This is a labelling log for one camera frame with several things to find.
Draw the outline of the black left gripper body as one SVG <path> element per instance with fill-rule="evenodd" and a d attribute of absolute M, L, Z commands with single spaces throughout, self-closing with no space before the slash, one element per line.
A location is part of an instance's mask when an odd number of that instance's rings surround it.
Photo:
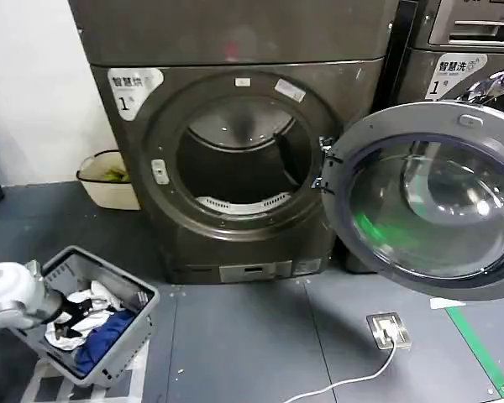
<path fill-rule="evenodd" d="M 69 301 L 61 292 L 47 292 L 45 294 L 45 322 L 55 321 L 64 311 Z"/>

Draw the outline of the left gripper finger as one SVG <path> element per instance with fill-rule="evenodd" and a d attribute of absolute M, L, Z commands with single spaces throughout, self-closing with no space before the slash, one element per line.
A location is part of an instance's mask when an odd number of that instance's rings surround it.
<path fill-rule="evenodd" d="M 81 302 L 74 302 L 66 299 L 66 313 L 68 313 L 72 319 L 81 320 L 88 315 L 91 309 L 92 300 L 90 298 Z"/>
<path fill-rule="evenodd" d="M 54 332 L 55 338 L 80 338 L 82 337 L 82 332 L 75 329 L 75 326 L 80 322 L 54 322 Z"/>

